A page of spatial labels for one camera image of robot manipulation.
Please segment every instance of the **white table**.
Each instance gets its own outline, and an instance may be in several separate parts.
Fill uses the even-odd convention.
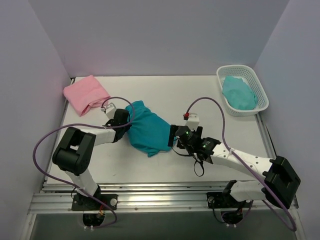
[[[216,76],[108,76],[97,77],[111,96],[119,96],[131,102],[143,100],[152,112],[169,124],[184,125],[183,113],[199,97],[211,97],[222,104],[223,98]],[[113,102],[117,108],[127,103],[118,99]],[[217,106],[202,100],[191,112],[200,117],[203,137],[221,141],[222,117]],[[267,157],[266,149],[254,116],[232,117],[225,114],[225,138],[230,146],[260,157]],[[100,108],[90,110],[79,117],[71,105],[67,106],[63,125],[84,123],[101,126],[108,121]],[[198,177],[194,173],[194,160],[182,157],[173,151],[161,152],[153,157],[133,148],[125,135],[119,142],[96,146],[92,153],[89,170],[99,184],[125,183],[186,183],[250,180],[250,176],[220,165],[204,163],[205,174]],[[52,164],[49,173],[69,180],[69,177]],[[47,185],[58,184],[49,178]]]

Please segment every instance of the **gray floor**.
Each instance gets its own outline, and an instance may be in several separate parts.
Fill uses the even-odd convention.
[[[212,212],[119,214],[110,227],[84,231],[80,215],[38,215],[32,240],[295,240],[269,210],[254,210],[237,228],[218,223]]]

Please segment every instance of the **white basket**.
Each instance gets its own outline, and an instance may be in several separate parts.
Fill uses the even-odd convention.
[[[222,88],[224,85],[224,81],[226,76],[232,76],[235,78],[241,78],[243,81],[250,86],[252,91],[254,91],[256,97],[258,98],[258,104],[253,110],[238,110],[230,106],[228,100],[224,97],[224,106],[226,112],[232,116],[236,117],[243,117],[243,116],[251,116],[255,115],[260,111],[265,110],[269,106],[269,100],[263,89],[255,71],[248,66],[245,65],[227,65],[221,66],[216,71],[216,76],[219,80],[219,85],[221,87],[221,94]]]

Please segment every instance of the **blue cloth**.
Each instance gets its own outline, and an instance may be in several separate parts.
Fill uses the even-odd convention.
[[[170,151],[168,146],[170,125],[144,105],[143,101],[132,103],[135,117],[127,134],[130,143],[136,149],[148,154],[156,155],[160,151]],[[132,107],[125,108],[132,116]]]
[[[222,93],[230,106],[238,110],[253,110],[258,104],[256,94],[241,78],[226,76]]]

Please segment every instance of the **folded pink towel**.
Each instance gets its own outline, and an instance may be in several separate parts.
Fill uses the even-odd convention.
[[[63,89],[63,95],[81,117],[91,108],[100,107],[110,97],[94,76],[87,76]]]

